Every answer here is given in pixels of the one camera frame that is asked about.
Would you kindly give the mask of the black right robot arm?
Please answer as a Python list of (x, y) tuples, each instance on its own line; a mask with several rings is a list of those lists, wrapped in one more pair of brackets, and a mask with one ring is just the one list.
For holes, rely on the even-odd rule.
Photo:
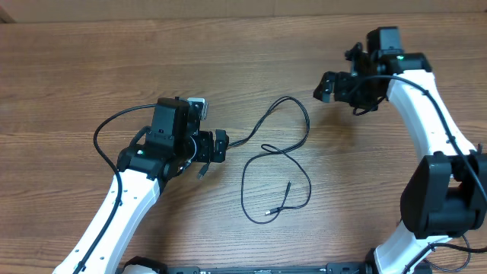
[(356, 116), (390, 102), (419, 164), (400, 197), (392, 235), (362, 263), (328, 263), (328, 273), (430, 273), (427, 256), (480, 228), (486, 214), (486, 156), (449, 114), (423, 53), (406, 53), (396, 27), (379, 27), (345, 53), (349, 72), (326, 72), (314, 97), (347, 103)]

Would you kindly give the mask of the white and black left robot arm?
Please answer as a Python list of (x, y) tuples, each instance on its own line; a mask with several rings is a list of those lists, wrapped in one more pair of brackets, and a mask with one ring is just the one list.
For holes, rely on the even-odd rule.
[(224, 130), (202, 131), (208, 103), (201, 97), (160, 98), (151, 105), (151, 125), (140, 129), (116, 161), (108, 161), (113, 182), (102, 205), (73, 251), (54, 269), (62, 273), (167, 273), (155, 260), (135, 256), (119, 263), (138, 225), (167, 183), (194, 162), (225, 160), (229, 138)]

